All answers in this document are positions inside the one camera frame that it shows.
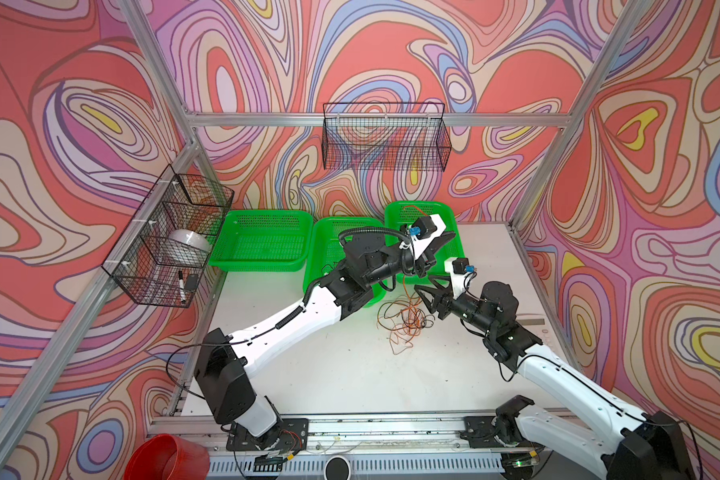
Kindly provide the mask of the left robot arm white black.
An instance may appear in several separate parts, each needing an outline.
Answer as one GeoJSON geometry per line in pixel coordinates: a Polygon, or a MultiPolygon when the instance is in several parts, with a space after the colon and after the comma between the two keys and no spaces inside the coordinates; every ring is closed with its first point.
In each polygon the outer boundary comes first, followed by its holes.
{"type": "Polygon", "coordinates": [[[311,334],[362,309],[373,288],[399,275],[422,278],[436,254],[456,237],[437,215],[404,231],[356,227],[338,235],[344,257],[313,280],[301,300],[246,329],[210,331],[199,345],[194,379],[215,422],[242,426],[257,439],[280,430],[280,416],[251,384],[271,360],[311,334]]]}

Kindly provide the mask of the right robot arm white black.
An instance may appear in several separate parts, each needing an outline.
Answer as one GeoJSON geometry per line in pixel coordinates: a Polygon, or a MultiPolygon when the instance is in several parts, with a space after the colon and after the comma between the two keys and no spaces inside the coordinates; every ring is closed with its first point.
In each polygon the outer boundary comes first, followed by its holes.
{"type": "Polygon", "coordinates": [[[430,313],[457,317],[499,365],[543,389],[579,420],[564,420],[517,395],[495,411],[498,441],[540,443],[600,479],[696,478],[679,422],[618,398],[556,355],[518,323],[519,302],[509,285],[487,282],[475,297],[443,276],[432,281],[415,288],[430,313]]]}

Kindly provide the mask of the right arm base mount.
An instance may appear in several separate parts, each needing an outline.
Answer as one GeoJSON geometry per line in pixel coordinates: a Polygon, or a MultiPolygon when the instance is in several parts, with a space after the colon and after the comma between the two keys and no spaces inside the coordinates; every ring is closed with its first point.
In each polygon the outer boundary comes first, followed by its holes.
{"type": "Polygon", "coordinates": [[[492,415],[466,416],[464,429],[459,438],[468,442],[469,447],[477,448],[540,448],[545,446],[523,437],[511,422],[497,419],[492,415]]]}

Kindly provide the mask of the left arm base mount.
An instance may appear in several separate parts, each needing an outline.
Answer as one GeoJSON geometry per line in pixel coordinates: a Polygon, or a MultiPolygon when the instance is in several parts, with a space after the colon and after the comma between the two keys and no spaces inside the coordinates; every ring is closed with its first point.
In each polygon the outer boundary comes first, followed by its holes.
{"type": "Polygon", "coordinates": [[[241,425],[228,432],[226,450],[230,452],[298,453],[307,447],[309,420],[305,417],[281,419],[263,435],[256,437],[241,425]]]}

